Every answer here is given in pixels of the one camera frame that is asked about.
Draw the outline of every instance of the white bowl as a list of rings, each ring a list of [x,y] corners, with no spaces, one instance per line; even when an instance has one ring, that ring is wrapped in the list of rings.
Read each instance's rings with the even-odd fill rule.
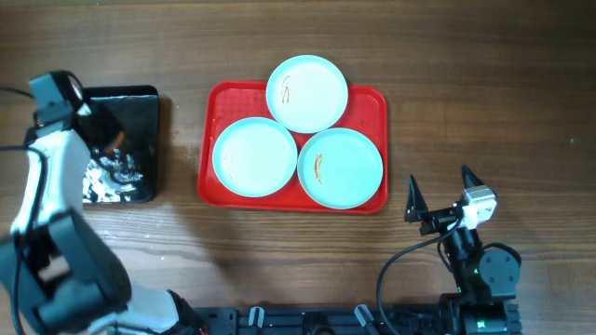
[[[213,147],[213,169],[228,190],[247,197],[282,188],[296,169],[298,151],[290,132],[264,117],[227,127]]]
[[[269,111],[287,129],[311,134],[333,126],[347,106],[347,83],[330,61],[296,56],[282,62],[267,82]]]
[[[298,179],[306,193],[327,208],[356,208],[383,179],[378,149],[356,130],[331,128],[308,140],[298,156]]]

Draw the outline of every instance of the black wire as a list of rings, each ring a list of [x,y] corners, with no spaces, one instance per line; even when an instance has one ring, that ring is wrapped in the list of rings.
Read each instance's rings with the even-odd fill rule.
[[[451,265],[449,265],[449,262],[445,259],[445,256],[443,256],[443,252],[440,250],[440,245],[442,243],[443,243],[443,241],[439,241],[437,243],[437,252],[439,253],[440,260],[443,261],[443,264],[445,264],[445,267],[447,268],[447,270],[450,273],[453,273],[453,270],[451,269]]]
[[[409,248],[406,248],[400,252],[398,252],[397,254],[395,254],[393,257],[391,257],[389,259],[389,261],[387,261],[387,263],[385,263],[385,265],[383,266],[383,268],[381,269],[381,273],[379,274],[379,279],[376,282],[376,304],[377,307],[379,309],[379,313],[381,313],[381,317],[383,318],[383,321],[385,322],[385,324],[387,325],[387,327],[389,328],[389,330],[391,330],[391,332],[394,335],[400,335],[400,333],[395,330],[393,328],[393,326],[391,325],[391,323],[389,322],[389,320],[387,319],[387,316],[385,315],[385,310],[383,309],[383,300],[382,300],[382,295],[381,295],[381,288],[383,286],[383,277],[385,276],[385,273],[387,271],[387,269],[389,268],[389,266],[391,266],[391,264],[393,264],[394,261],[396,261],[399,257],[410,253],[414,250],[417,250],[419,248],[424,248],[426,246],[429,246],[433,243],[438,243],[442,240],[444,240],[445,238],[447,238],[449,235],[451,235],[461,224],[461,220],[459,220],[456,224],[455,227],[450,229],[449,232],[447,232],[447,234],[443,235],[443,236],[439,236],[439,237],[435,237],[432,239],[429,239],[428,241],[419,243],[415,246],[411,246]]]
[[[5,146],[0,147],[0,152],[17,152],[17,151],[28,151],[32,153],[36,153],[39,157],[41,169],[39,173],[39,181],[37,182],[37,189],[35,190],[34,202],[31,206],[31,212],[29,214],[29,222],[27,223],[27,227],[25,228],[25,233],[21,234],[20,236],[16,236],[15,240],[19,239],[18,243],[19,246],[17,247],[17,261],[15,265],[15,272],[12,279],[12,302],[11,302],[11,314],[12,314],[12,323],[15,327],[17,335],[25,335],[25,331],[22,328],[22,322],[20,321],[20,314],[19,314],[19,280],[20,280],[20,266],[22,263],[22,259],[24,258],[23,252],[27,246],[28,237],[30,236],[31,231],[33,230],[34,221],[37,218],[37,213],[39,212],[39,205],[41,201],[41,194],[44,191],[44,187],[46,184],[47,178],[47,161],[44,154],[32,147],[25,147],[22,145],[15,145],[15,146]]]
[[[24,90],[20,90],[18,88],[13,88],[13,87],[0,87],[0,90],[3,90],[5,92],[10,92],[10,93],[16,93],[16,94],[20,94],[22,96],[25,96],[27,98],[34,98],[34,95],[29,93],[29,92],[25,92]]]

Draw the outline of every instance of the food residue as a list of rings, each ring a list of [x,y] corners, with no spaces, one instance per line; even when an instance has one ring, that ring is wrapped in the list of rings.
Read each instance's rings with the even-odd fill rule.
[[[281,103],[289,103],[290,102],[290,88],[288,87],[288,83],[286,80],[290,79],[288,75],[283,82],[281,82],[281,86],[284,87],[283,91],[281,92]]]
[[[322,184],[322,178],[320,175],[320,163],[323,161],[323,154],[317,154],[317,159],[315,160],[315,177],[317,177],[318,183]]]

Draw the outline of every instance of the black plastic part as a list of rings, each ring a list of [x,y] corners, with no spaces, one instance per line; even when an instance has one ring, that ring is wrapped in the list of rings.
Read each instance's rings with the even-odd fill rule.
[[[117,118],[102,104],[87,101],[89,114],[77,116],[77,132],[90,150],[109,150],[123,131]]]
[[[151,201],[156,196],[158,160],[160,103],[156,88],[89,87],[85,88],[84,97],[93,113],[112,115],[126,139],[109,153],[91,150],[84,201]]]
[[[72,112],[76,112],[83,101],[76,95],[71,82],[71,74],[66,71],[55,71],[40,75],[29,81],[31,92],[40,110],[37,117],[42,124],[56,122],[68,114],[56,114],[46,110],[47,107],[68,102]]]
[[[443,244],[449,252],[451,263],[469,259],[482,251],[482,242],[476,229],[459,228]]]
[[[466,164],[462,166],[462,179],[464,180],[464,188],[484,185],[484,181],[481,181]]]
[[[461,313],[462,330],[466,335],[522,334],[518,305],[478,305],[474,308],[462,308]]]
[[[178,322],[169,330],[161,333],[161,335],[173,334],[209,334],[209,327],[203,321],[203,318],[197,314],[193,308],[175,292],[169,290],[176,305],[178,312]]]
[[[463,325],[459,323],[457,332],[446,328],[445,317],[448,315],[438,304],[396,305],[388,311],[389,319],[401,335],[474,334],[463,332]],[[479,311],[481,313],[478,315],[486,311],[491,313],[490,315],[498,315],[499,318],[493,318],[493,321],[500,322],[502,325],[507,324],[507,330],[501,327],[501,332],[494,334],[521,334],[522,324],[517,305],[496,304],[493,308],[487,310],[482,307]],[[195,312],[207,322],[211,335],[314,335],[325,331],[337,335],[368,334],[368,330],[355,317],[354,310],[347,308],[266,309],[262,328],[248,326],[249,311],[237,311],[234,308],[196,308]],[[379,334],[388,334],[388,328],[379,322],[381,317],[378,312],[371,310],[371,313],[376,320],[375,325]]]
[[[38,121],[43,122],[46,126],[37,129],[37,138],[44,137],[54,131],[62,131],[73,127],[74,111],[75,109],[69,101],[56,102],[40,109],[37,112]]]
[[[522,255],[520,255],[520,253],[517,252],[514,248],[499,242],[489,243],[482,247],[483,250],[486,250],[488,248],[500,248],[502,250],[505,250],[506,252],[510,253],[513,256],[513,258],[515,258],[515,261],[518,263],[518,265],[522,266]]]
[[[428,213],[428,206],[425,198],[418,188],[416,179],[410,175],[408,180],[408,202],[406,204],[405,214],[403,219],[406,222],[417,222],[423,220],[423,215]]]
[[[55,216],[29,238],[20,268],[19,306],[35,332],[79,332],[103,315],[126,309],[131,287],[122,263],[76,212]],[[70,269],[42,278],[41,270],[59,256]],[[3,240],[0,280],[7,288],[12,287],[16,261],[15,241]]]
[[[513,256],[501,249],[493,249],[485,252],[478,260],[478,275],[473,276],[475,280],[470,280],[478,287],[487,286],[490,294],[486,294],[485,299],[491,302],[501,302],[515,299],[515,285],[520,280],[520,265]]]
[[[451,208],[443,208],[430,211],[422,215],[420,224],[420,235],[446,233],[448,227],[463,217],[462,208],[458,205]]]

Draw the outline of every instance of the tabletop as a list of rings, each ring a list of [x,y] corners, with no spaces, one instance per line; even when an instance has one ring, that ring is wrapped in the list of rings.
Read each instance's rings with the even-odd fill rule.
[[[0,86],[67,69],[87,87],[153,85],[164,102],[159,187],[146,204],[85,207],[134,282],[193,306],[374,304],[378,273],[426,237],[403,221],[413,174],[431,209],[468,164],[499,194],[484,243],[523,256],[525,334],[596,330],[596,15],[591,2],[58,0],[0,4]],[[388,102],[389,198],[373,215],[214,208],[196,193],[207,97],[314,54]],[[0,145],[34,105],[0,95]],[[3,154],[0,231],[27,163]],[[394,264],[385,302],[455,292],[435,248]],[[12,334],[6,293],[0,335]]]

